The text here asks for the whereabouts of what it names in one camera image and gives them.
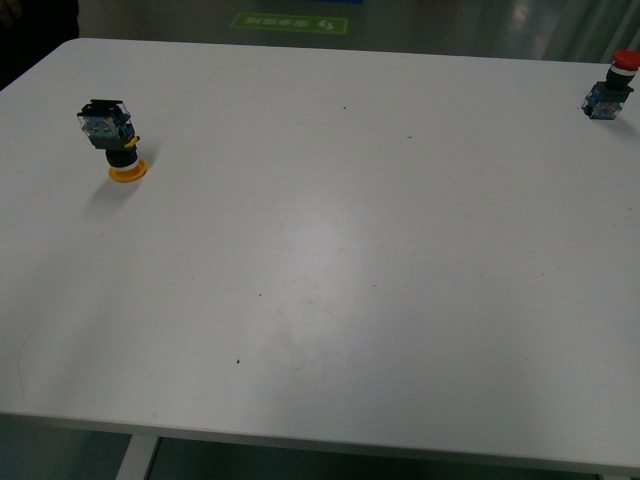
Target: floor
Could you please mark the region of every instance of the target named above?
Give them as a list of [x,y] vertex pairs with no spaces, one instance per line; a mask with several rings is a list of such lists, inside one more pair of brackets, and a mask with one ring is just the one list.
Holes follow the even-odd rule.
[[[86,37],[542,58],[567,0],[80,0]],[[347,18],[347,35],[230,28],[240,12]]]
[[[567,0],[80,0],[84,37],[540,59]],[[347,18],[347,35],[231,28],[240,12]],[[36,427],[0,417],[0,477],[115,479],[128,435]],[[360,457],[164,439],[161,479],[443,478],[593,480],[594,475]]]

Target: green floor sign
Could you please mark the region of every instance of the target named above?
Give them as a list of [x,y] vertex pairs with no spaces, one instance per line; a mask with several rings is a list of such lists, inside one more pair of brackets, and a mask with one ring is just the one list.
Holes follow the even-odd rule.
[[269,13],[239,13],[232,27],[286,32],[347,33],[346,18],[302,17],[299,15],[274,15]]

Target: person's arm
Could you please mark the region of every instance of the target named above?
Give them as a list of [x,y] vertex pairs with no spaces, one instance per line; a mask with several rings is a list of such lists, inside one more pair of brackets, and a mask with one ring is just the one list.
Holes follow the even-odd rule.
[[5,27],[13,25],[13,21],[22,17],[20,0],[0,0],[0,23]]

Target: table leg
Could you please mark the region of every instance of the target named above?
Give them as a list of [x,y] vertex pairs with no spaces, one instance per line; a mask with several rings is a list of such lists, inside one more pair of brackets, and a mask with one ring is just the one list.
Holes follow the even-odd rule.
[[116,480],[146,480],[160,442],[159,437],[133,435]]

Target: white table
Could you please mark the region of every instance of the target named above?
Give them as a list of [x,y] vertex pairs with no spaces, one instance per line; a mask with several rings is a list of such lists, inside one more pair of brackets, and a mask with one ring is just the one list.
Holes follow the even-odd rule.
[[0,94],[0,412],[640,474],[640,94],[589,120],[606,69],[64,45]]

